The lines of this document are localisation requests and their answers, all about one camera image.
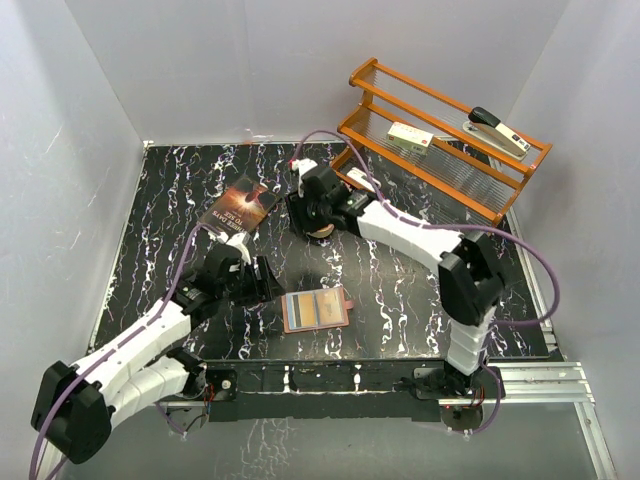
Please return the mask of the gold magnetic stripe card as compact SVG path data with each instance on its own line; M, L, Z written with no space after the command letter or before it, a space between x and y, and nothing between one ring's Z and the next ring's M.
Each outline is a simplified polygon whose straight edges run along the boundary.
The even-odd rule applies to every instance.
M317 325L317 305L313 293L300 293L289 298L289 313L294 329Z

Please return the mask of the pink leather card holder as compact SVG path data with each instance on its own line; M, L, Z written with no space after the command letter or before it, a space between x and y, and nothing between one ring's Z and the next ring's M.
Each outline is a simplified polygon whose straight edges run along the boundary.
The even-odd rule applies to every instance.
M334 287L287 293L281 306L284 331L293 334L348 326L354 302L343 287Z

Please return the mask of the beige printed card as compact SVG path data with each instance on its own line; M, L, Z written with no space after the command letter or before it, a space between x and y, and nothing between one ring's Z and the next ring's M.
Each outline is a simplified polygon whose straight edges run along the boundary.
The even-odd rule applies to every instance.
M344 322L343 295L340 289L319 290L315 298L320 325L337 325Z

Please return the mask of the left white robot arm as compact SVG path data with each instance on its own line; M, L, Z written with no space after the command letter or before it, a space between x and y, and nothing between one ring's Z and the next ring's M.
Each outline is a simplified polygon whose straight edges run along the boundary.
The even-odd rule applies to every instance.
M166 295L116 338L74 363L43 374L31 425L74 464L94 456L112 430L166 397L200 396L202 360L178 347L220 304L253 306L283 295L268 261L239 246L217 245L203 264L176 279Z

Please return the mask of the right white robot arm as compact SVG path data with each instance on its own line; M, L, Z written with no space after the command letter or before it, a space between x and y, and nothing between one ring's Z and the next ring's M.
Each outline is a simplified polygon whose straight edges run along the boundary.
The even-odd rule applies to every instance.
M297 234L312 236L332 226L387 245L437 276L440 303L452 321L437 380L445 395L471 395L482 382L485 339L506 285L488 235L423 229L415 217L369 190L349 189L333 169L310 159L293 161L291 170L298 185L286 196L286 206Z

